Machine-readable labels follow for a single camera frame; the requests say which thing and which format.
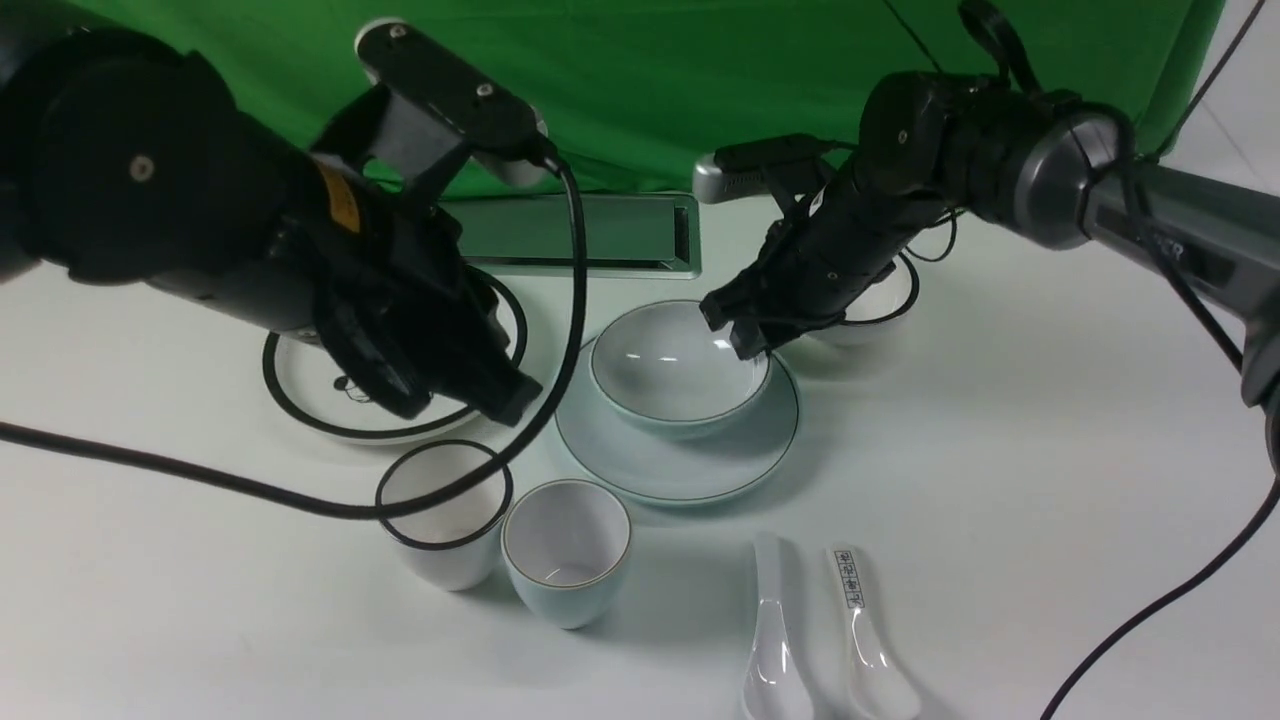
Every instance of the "green screen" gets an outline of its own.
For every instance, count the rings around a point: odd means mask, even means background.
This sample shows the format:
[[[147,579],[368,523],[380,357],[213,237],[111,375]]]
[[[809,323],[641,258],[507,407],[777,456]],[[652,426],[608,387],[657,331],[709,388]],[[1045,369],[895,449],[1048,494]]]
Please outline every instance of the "green screen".
[[[788,132],[856,140],[883,74],[923,59],[881,0],[78,0],[223,73],[306,145],[367,87],[352,42],[394,15],[538,106],[586,190],[687,190],[698,156]],[[1149,150],[1190,95],[1222,0],[1004,0],[1047,88],[1139,120]],[[948,72],[991,72],[952,0],[896,0]],[[471,168],[451,196],[509,192]]]

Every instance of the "saucer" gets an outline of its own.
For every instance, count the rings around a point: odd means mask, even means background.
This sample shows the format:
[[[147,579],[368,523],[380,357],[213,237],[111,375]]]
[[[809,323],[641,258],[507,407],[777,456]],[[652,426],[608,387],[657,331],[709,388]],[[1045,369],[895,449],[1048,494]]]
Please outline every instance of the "saucer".
[[[498,323],[512,342],[507,355],[518,365],[529,341],[529,323],[520,301],[493,275],[470,269],[498,293]],[[383,410],[338,368],[329,354],[271,333],[262,347],[262,379],[271,398],[294,420],[356,445],[419,442],[448,432],[479,413],[452,397],[436,395],[411,420]]]
[[[626,421],[591,382],[591,343],[556,411],[573,460],[595,480],[650,505],[723,502],[760,484],[781,465],[800,430],[800,393],[780,357],[759,400],[714,434],[673,439]]]

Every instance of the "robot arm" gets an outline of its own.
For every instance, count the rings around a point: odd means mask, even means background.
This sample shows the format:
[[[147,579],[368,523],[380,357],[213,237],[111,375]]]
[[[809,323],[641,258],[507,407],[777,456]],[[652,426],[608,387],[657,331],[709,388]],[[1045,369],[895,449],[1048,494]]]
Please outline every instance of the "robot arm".
[[[756,260],[703,300],[708,324],[732,322],[741,357],[781,347],[840,320],[919,232],[966,209],[1052,250],[1096,240],[1148,268],[1171,264],[1244,320],[1242,397],[1265,407],[1268,448],[1277,446],[1280,199],[1126,160],[1128,118],[1043,91],[1007,23],[982,13],[995,9],[961,4],[998,76],[895,73],[868,97],[856,146],[786,136],[698,163],[703,202],[771,193],[783,211]],[[832,168],[822,156],[840,147],[852,152]],[[1143,241],[1126,186],[1143,205]]]
[[[413,28],[360,32],[375,85],[310,151],[237,109],[198,54],[56,0],[0,5],[0,282],[40,261],[323,346],[388,410],[444,393],[516,424],[541,387],[438,206],[477,159],[539,178],[532,108]],[[366,182],[372,158],[404,178]]]

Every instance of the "white cup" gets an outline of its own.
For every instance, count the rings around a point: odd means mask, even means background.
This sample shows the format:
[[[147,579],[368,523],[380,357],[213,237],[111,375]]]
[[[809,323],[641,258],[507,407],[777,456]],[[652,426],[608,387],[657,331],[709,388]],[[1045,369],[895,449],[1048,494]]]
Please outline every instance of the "white cup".
[[[488,447],[447,439],[410,451],[378,484],[376,505],[389,505],[439,489],[494,457]],[[498,525],[511,506],[511,470],[429,510],[379,520],[397,542],[404,562],[424,580],[447,591],[479,584],[498,561]]]
[[[627,509],[586,480],[554,480],[529,491],[502,529],[502,555],[520,600],[566,630],[608,610],[626,577],[630,550]]]

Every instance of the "screw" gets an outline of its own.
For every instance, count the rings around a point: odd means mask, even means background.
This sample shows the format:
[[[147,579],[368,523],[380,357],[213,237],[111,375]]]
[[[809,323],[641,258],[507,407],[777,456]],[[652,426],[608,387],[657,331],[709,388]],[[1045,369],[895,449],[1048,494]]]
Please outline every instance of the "screw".
[[[151,158],[137,155],[129,161],[129,177],[133,178],[133,182],[147,182],[154,174],[156,174],[156,164]]]

